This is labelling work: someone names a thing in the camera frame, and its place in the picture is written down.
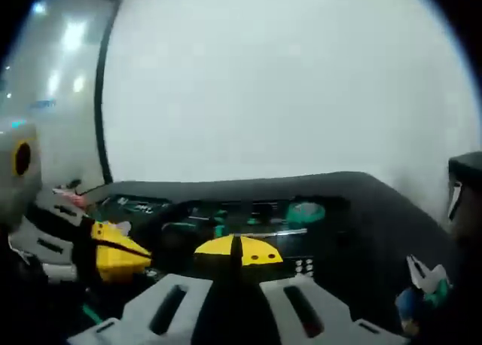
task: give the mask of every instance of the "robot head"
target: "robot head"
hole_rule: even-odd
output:
[[[0,231],[20,224],[41,189],[40,154],[33,123],[0,119]]]

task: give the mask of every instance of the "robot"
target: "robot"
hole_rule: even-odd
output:
[[[0,231],[11,252],[35,259],[53,282],[129,283],[151,253],[109,223],[90,218],[43,188],[35,126],[0,122]],[[229,235],[193,254],[192,269],[165,273],[127,302],[120,318],[100,319],[69,337],[71,345],[189,343],[402,344],[313,279],[283,272],[270,244]]]

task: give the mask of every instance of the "white backdrop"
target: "white backdrop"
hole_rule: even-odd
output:
[[[428,0],[124,0],[105,68],[114,180],[358,170],[434,218],[480,147],[465,59]]]

